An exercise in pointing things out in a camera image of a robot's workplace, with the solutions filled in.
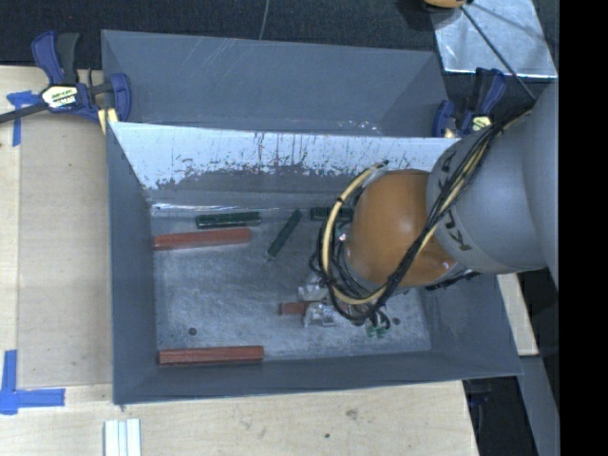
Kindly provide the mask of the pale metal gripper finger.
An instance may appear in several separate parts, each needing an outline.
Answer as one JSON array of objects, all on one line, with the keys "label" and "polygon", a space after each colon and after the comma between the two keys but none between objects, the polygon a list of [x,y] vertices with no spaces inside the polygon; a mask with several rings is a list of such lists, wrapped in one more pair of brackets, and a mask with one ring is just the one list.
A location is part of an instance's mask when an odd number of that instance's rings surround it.
[{"label": "pale metal gripper finger", "polygon": [[297,298],[302,302],[322,302],[328,295],[327,285],[322,281],[315,281],[299,287]]},{"label": "pale metal gripper finger", "polygon": [[311,326],[333,327],[336,325],[334,315],[335,312],[332,306],[323,303],[310,304],[304,313],[303,326],[305,328]]}]

